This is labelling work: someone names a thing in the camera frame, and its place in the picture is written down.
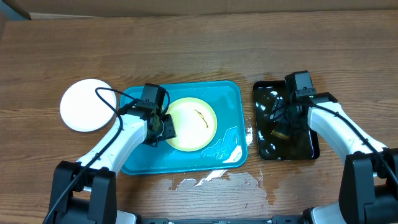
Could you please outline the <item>green yellow sponge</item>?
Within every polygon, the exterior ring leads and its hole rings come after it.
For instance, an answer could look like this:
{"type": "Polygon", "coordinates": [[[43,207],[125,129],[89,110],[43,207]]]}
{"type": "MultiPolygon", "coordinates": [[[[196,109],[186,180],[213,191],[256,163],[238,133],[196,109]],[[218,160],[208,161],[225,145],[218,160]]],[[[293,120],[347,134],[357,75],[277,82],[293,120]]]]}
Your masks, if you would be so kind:
{"type": "Polygon", "coordinates": [[[282,132],[278,132],[277,130],[273,129],[271,131],[271,134],[277,138],[281,138],[281,139],[288,139],[289,135],[288,134],[284,134],[282,132]]]}

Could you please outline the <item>yellow plate with sauce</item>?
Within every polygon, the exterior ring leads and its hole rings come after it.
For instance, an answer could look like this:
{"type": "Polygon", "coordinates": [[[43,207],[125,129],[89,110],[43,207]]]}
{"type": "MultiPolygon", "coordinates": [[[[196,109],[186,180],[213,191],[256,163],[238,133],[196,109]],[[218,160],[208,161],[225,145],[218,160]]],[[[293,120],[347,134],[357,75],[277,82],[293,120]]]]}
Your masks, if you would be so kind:
{"type": "Polygon", "coordinates": [[[214,109],[205,101],[186,97],[171,103],[171,115],[176,136],[167,142],[183,152],[193,152],[207,146],[214,138],[218,126],[214,109]]]}

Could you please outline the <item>pink-white plate with sauce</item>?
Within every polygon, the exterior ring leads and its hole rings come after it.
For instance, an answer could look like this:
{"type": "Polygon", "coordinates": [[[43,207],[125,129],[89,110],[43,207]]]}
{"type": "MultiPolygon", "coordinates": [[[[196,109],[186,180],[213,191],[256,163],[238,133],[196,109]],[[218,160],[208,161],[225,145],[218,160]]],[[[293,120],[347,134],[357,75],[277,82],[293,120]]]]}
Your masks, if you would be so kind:
{"type": "Polygon", "coordinates": [[[114,116],[117,104],[110,88],[104,81],[92,78],[74,83],[60,101],[63,122],[78,132],[92,132],[105,126],[114,116]]]}

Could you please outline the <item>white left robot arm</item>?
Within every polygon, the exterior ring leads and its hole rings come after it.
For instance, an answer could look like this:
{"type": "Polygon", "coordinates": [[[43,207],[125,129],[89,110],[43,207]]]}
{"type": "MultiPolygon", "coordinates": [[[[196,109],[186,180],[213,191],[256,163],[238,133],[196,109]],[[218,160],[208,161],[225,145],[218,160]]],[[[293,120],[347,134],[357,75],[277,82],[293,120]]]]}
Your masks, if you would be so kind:
{"type": "Polygon", "coordinates": [[[56,167],[44,223],[139,223],[139,216],[117,209],[116,177],[140,144],[157,146],[176,136],[162,102],[132,100],[116,111],[103,139],[76,162],[56,167]]]}

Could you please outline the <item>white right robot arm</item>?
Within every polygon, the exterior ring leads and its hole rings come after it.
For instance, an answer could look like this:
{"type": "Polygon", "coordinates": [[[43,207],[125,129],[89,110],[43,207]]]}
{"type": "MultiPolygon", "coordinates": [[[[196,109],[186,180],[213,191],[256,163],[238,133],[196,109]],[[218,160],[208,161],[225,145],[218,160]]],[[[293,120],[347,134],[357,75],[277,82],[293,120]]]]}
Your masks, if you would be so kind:
{"type": "Polygon", "coordinates": [[[305,210],[298,223],[397,223],[397,149],[363,131],[333,95],[277,98],[269,117],[315,131],[344,164],[338,201],[305,210]]]}

